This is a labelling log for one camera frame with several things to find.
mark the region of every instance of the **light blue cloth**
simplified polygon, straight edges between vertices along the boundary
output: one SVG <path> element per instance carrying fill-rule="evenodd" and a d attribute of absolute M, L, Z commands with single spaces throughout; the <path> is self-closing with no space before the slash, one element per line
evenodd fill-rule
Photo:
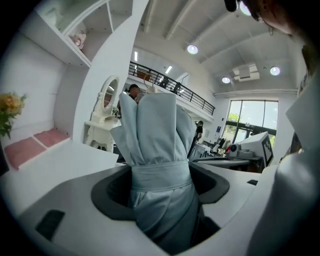
<path fill-rule="evenodd" d="M 198 208 L 187 159 L 196 125 L 177 106 L 174 94 L 147 94 L 139 104 L 123 93 L 119 98 L 121 126 L 111 134 L 132 167 L 129 206 L 134 209 L 136 223 L 164 250 L 174 246 L 174 252 L 186 250 Z M 172 230 L 180 230 L 179 241 L 166 240 Z"/>

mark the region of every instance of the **metal railing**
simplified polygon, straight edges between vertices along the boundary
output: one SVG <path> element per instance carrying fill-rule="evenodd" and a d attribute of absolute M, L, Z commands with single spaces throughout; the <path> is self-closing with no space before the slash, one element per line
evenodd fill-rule
<path fill-rule="evenodd" d="M 159 73 L 149 67 L 140 65 L 138 63 L 130 61 L 129 75 L 137 78 L 144 79 L 148 82 L 154 81 L 154 84 L 160 86 L 181 98 L 191 102 L 200 109 L 206 111 L 210 115 L 214 114 L 215 107 L 209 102 L 201 98 L 198 94 L 189 90 L 187 87 L 183 86 L 181 83 L 167 77 L 165 74 Z"/>

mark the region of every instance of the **glass door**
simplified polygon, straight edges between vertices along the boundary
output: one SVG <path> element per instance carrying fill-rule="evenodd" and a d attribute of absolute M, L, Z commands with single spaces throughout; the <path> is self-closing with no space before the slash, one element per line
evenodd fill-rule
<path fill-rule="evenodd" d="M 245 140 L 250 134 L 249 130 L 238 128 L 235 133 L 235 139 L 233 143 L 239 143 Z"/>

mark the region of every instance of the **vanity mirror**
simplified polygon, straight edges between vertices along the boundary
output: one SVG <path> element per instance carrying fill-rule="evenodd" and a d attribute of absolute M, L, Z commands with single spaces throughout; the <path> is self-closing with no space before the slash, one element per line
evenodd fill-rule
<path fill-rule="evenodd" d="M 85 142 L 87 145 L 113 152 L 114 141 L 110 130 L 119 125 L 118 119 L 112 114 L 118 86 L 119 78 L 115 75 L 110 76 L 103 84 L 91 120 L 85 122 L 89 126 Z"/>

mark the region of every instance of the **hair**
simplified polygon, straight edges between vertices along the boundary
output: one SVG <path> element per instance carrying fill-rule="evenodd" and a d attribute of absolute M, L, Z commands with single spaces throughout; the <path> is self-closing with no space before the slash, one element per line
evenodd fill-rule
<path fill-rule="evenodd" d="M 131 84 L 131 85 L 130 85 L 130 87 L 129 87 L 129 90 L 128 90 L 128 91 L 130 92 L 130 90 L 131 90 L 131 89 L 133 89 L 133 88 L 139 88 L 139 86 L 138 86 L 138 85 L 136 85 L 135 83 L 133 83 L 133 84 Z"/>

